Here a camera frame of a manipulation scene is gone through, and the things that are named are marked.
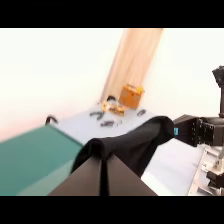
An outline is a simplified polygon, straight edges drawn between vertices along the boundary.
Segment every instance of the wall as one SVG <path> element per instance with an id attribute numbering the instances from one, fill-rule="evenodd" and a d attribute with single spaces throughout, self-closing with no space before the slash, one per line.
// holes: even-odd
<path id="1" fill-rule="evenodd" d="M 100 100 L 123 29 L 0 29 L 0 141 Z"/>
<path id="2" fill-rule="evenodd" d="M 212 70 L 224 65 L 224 29 L 164 29 L 145 78 L 141 102 L 175 119 L 218 116 L 220 89 Z"/>

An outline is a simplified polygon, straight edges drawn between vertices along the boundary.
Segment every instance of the blue label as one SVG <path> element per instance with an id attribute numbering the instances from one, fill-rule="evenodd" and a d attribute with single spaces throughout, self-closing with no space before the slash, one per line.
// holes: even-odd
<path id="1" fill-rule="evenodd" d="M 174 135 L 178 135 L 178 128 L 174 128 Z"/>

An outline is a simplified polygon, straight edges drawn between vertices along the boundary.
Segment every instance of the black fabric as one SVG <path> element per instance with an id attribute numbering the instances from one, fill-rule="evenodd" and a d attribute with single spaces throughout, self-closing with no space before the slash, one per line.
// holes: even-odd
<path id="1" fill-rule="evenodd" d="M 139 177 L 145 171 L 158 145 L 174 137 L 174 124 L 165 116 L 154 117 L 125 135 L 91 139 L 81 149 L 71 173 L 90 156 L 103 161 L 113 153 Z"/>

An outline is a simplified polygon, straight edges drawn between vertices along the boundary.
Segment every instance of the orange box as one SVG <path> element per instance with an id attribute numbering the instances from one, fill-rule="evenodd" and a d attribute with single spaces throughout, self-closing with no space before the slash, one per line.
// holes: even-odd
<path id="1" fill-rule="evenodd" d="M 126 86 L 123 86 L 123 89 L 121 91 L 121 95 L 119 98 L 119 103 L 124 105 L 125 107 L 137 109 L 143 92 L 144 92 L 143 90 L 138 91 L 138 88 L 131 86 L 129 84 Z"/>

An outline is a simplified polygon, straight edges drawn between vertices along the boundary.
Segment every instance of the green table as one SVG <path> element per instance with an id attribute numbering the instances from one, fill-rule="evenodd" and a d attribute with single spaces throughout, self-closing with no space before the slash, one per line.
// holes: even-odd
<path id="1" fill-rule="evenodd" d="M 47 195 L 69 175 L 82 145 L 52 126 L 0 144 L 0 195 Z"/>

